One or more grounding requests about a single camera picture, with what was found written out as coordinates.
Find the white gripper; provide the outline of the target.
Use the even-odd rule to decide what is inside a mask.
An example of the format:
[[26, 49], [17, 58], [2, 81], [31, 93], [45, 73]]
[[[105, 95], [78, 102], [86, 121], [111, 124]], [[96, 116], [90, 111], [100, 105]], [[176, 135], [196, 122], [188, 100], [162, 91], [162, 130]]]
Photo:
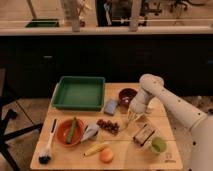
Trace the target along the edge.
[[144, 113], [147, 110], [147, 105], [142, 102], [139, 102], [137, 99], [133, 99], [130, 102], [129, 110], [130, 111], [128, 111], [128, 113], [127, 113], [128, 114], [127, 123], [130, 123], [131, 121], [141, 122], [145, 118]]

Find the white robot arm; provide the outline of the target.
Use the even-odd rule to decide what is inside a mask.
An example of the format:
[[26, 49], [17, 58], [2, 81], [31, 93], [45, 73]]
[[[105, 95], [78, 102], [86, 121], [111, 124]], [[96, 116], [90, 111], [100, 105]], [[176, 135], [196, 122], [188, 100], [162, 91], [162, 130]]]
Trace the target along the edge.
[[164, 80], [152, 74], [140, 77], [139, 90], [131, 100], [131, 114], [141, 116], [150, 100], [158, 98], [191, 132], [193, 147], [190, 171], [213, 171], [213, 115], [202, 112], [164, 87]]

